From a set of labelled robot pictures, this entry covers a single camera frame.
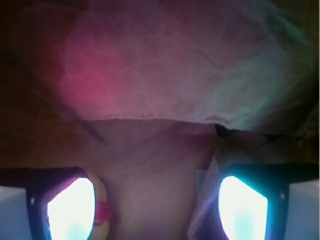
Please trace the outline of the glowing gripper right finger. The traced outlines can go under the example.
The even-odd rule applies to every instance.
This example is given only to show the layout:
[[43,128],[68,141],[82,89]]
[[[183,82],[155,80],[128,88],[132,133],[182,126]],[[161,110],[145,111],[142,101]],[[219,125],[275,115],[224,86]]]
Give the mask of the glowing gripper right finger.
[[320,167],[230,165],[222,173],[217,203],[228,240],[318,240]]

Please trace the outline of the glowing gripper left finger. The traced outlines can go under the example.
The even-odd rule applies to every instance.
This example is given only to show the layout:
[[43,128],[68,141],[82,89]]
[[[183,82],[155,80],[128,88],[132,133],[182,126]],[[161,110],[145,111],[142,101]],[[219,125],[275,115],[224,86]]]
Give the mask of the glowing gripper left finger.
[[94,184],[85,170],[2,168],[2,240],[87,240],[96,211]]

